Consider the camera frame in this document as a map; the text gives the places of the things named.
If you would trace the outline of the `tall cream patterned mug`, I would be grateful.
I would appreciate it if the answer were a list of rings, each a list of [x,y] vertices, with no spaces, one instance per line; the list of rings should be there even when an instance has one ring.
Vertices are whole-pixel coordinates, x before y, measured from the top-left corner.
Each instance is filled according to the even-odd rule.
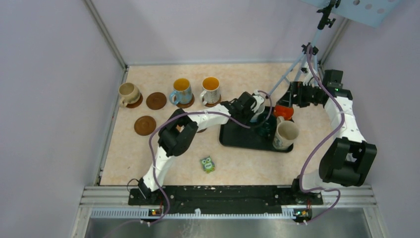
[[[273,138],[273,147],[277,150],[288,149],[299,136],[298,126],[291,120],[279,116],[276,118],[276,129]]]

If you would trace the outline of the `blue mug yellow inside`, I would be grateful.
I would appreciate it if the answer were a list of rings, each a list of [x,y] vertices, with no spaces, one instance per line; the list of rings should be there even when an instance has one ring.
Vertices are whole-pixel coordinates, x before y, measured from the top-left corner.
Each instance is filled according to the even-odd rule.
[[[176,79],[173,83],[173,91],[169,95],[169,101],[173,105],[188,104],[193,99],[191,84],[186,78]]]

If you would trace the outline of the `dark green mug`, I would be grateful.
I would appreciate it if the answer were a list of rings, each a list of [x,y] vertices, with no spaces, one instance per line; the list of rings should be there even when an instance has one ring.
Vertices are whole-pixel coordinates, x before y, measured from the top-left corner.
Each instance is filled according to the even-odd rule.
[[[255,132],[261,137],[270,137],[276,129],[276,116],[269,113],[262,113],[257,119],[257,123],[263,124],[255,128]]]

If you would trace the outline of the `white mug yellow inside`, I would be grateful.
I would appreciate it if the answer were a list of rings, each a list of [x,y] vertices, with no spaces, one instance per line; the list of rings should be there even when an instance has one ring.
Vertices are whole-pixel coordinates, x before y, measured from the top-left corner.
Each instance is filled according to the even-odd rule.
[[[215,103],[218,101],[220,94],[220,82],[215,77],[207,77],[202,81],[203,91],[200,93],[200,102],[202,105],[207,103]]]

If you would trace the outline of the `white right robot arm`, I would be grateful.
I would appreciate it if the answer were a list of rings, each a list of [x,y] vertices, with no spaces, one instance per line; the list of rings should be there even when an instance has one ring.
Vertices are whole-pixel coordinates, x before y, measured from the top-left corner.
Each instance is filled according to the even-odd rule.
[[[334,140],[317,170],[298,175],[293,180],[290,197],[296,204],[304,204],[310,199],[311,192],[363,185],[377,155],[376,146],[367,143],[358,128],[353,112],[353,95],[343,88],[341,82],[343,72],[326,70],[322,85],[312,86],[315,82],[313,75],[308,67],[304,71],[308,81],[290,83],[277,104],[301,108],[310,104],[323,105],[333,128]]]

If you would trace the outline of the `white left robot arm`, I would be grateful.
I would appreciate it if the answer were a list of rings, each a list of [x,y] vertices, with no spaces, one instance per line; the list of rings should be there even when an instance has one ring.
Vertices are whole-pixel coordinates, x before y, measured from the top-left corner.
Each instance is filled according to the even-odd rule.
[[[138,182],[140,199],[147,205],[158,201],[158,190],[161,189],[173,160],[189,149],[198,131],[230,121],[249,129],[249,121],[258,109],[264,106],[266,98],[266,92],[256,90],[252,94],[244,92],[237,99],[223,101],[209,109],[195,112],[175,110],[170,118],[151,134],[151,137],[158,135],[158,147],[157,150],[151,151],[152,165]]]

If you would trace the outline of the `plain white mug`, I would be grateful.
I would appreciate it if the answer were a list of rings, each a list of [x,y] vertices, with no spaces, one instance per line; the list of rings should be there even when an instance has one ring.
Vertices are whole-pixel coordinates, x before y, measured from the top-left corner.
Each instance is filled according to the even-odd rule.
[[[261,105],[259,108],[258,108],[258,110],[257,110],[257,112],[256,112],[256,114],[252,117],[252,122],[257,122],[258,121],[258,118],[259,118],[259,116],[260,116],[260,114],[262,114],[263,112],[265,111],[265,105]]]

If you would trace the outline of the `black serving tray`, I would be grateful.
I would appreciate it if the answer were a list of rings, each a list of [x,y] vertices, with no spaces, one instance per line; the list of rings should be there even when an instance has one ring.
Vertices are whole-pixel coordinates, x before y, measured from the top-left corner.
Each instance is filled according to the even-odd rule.
[[[263,113],[273,114],[274,107],[265,107]],[[219,141],[223,146],[245,148],[253,150],[271,151],[277,153],[288,153],[293,150],[294,145],[291,145],[286,150],[277,150],[273,147],[273,138],[275,131],[270,137],[261,137],[255,132],[255,128],[247,129],[237,123],[229,120],[226,124],[220,126]]]

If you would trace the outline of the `beige round mug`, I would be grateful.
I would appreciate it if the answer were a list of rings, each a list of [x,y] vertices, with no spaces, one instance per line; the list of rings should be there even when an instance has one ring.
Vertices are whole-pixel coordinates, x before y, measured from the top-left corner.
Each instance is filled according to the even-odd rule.
[[[139,88],[130,82],[123,83],[119,86],[118,93],[120,96],[119,106],[127,107],[129,104],[138,102],[141,98]]]

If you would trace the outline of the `black mug orange inside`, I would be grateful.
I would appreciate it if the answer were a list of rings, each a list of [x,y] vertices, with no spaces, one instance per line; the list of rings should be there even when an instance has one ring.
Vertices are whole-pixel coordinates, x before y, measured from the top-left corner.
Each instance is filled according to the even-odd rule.
[[[275,117],[283,117],[285,120],[291,120],[294,114],[294,109],[292,107],[286,107],[282,105],[276,105],[274,107],[273,115]]]

